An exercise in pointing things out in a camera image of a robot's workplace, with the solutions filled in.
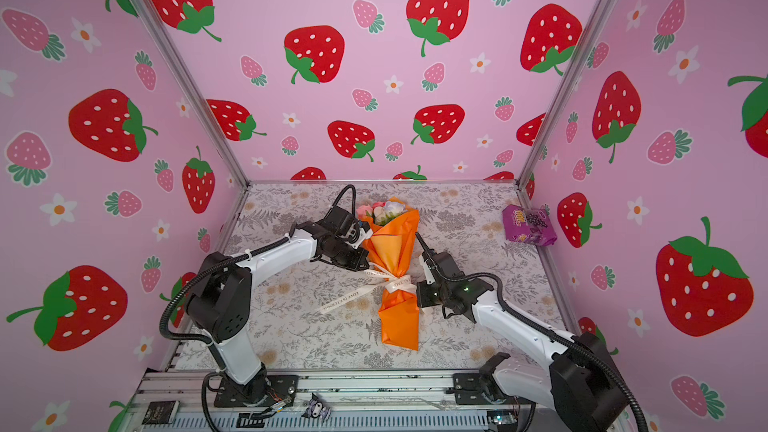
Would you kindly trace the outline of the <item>pale pink fake rose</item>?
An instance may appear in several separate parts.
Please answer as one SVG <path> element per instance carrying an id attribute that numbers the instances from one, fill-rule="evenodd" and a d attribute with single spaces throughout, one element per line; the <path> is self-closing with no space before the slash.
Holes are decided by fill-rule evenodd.
<path id="1" fill-rule="evenodd" d="M 363 220 L 365 217 L 374 217 L 374 208 L 371 205 L 361 205 L 356 209 L 357 217 Z"/>

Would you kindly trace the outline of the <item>clear ribbon strip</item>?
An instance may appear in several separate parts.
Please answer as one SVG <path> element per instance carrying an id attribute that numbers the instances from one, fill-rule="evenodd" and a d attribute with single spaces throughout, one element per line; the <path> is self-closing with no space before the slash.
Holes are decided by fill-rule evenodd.
<path id="1" fill-rule="evenodd" d="M 352 302 L 360 297 L 371 294 L 376 289 L 383 288 L 389 293 L 396 291 L 403 291 L 411 294 L 416 294 L 417 287 L 412 282 L 408 274 L 401 277 L 397 277 L 385 268 L 379 267 L 375 264 L 373 269 L 363 270 L 362 273 L 366 276 L 377 279 L 376 283 L 363 285 L 354 291 L 344 294 L 317 309 L 320 314 L 327 314 L 342 305 Z"/>

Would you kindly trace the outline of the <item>orange wrapping paper sheet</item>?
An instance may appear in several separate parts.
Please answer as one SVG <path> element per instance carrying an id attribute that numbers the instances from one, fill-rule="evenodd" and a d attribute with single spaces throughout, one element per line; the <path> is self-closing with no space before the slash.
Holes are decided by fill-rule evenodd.
<path id="1" fill-rule="evenodd" d="M 395 197 L 388 201 L 404 204 L 407 211 L 384 226 L 378 226 L 373 218 L 365 217 L 362 221 L 371 224 L 373 235 L 363 242 L 363 247 L 369 252 L 368 261 L 372 268 L 377 264 L 401 277 L 409 275 L 420 214 L 418 210 Z M 418 350 L 419 313 L 416 294 L 403 291 L 389 293 L 385 290 L 379 308 L 382 342 Z"/>

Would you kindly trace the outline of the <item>white blue fake rose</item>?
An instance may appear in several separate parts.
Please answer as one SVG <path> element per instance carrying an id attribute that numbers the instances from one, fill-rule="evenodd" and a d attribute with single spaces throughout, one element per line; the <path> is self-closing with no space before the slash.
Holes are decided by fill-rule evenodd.
<path id="1" fill-rule="evenodd" d="M 399 217 L 406 211 L 407 211 L 406 206 L 397 201 L 387 201 L 383 208 L 383 214 L 387 221 L 391 221 Z"/>

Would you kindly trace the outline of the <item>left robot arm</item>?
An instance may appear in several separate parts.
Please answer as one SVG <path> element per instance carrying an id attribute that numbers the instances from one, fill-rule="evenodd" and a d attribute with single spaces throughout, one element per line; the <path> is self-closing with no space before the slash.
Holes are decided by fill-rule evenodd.
<path id="1" fill-rule="evenodd" d="M 266 394 L 266 367 L 247 336 L 254 288 L 304 262 L 360 272 L 369 268 L 363 243 L 371 226 L 333 206 L 319 221 L 294 224 L 280 239 L 236 256 L 209 255 L 203 267 L 169 300 L 159 332 L 177 341 L 203 343 L 223 381 L 254 403 Z"/>

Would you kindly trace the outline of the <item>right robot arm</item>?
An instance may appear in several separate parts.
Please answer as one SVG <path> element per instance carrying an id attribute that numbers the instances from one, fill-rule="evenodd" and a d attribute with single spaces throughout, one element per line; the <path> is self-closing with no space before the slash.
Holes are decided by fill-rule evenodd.
<path id="1" fill-rule="evenodd" d="M 539 366 L 525 372 L 508 353 L 479 369 L 468 391 L 493 404 L 521 397 L 554 410 L 571 431 L 607 431 L 625 410 L 648 430 L 644 412 L 606 346 L 592 333 L 574 335 L 548 325 L 504 298 L 503 281 L 489 272 L 465 274 L 448 252 L 426 241 L 417 285 L 420 308 L 440 307 L 443 317 L 464 317 L 513 343 Z"/>

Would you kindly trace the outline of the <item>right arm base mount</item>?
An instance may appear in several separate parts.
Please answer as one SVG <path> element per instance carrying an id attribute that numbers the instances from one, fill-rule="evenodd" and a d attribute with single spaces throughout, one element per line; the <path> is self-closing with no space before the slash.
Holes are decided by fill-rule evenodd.
<path id="1" fill-rule="evenodd" d="M 475 372 L 455 373 L 446 394 L 453 395 L 458 405 L 532 405 L 526 398 L 505 394 L 493 379 L 498 366 L 509 358 L 508 353 L 499 352 Z"/>

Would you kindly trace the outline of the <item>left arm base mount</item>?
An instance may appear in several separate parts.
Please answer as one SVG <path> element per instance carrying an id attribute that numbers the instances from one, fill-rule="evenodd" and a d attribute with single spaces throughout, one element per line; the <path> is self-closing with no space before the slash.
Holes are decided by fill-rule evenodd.
<path id="1" fill-rule="evenodd" d="M 246 384 L 235 382 L 224 374 L 214 388 L 214 406 L 218 408 L 291 406 L 298 389 L 299 376 L 268 373 L 263 366 Z"/>

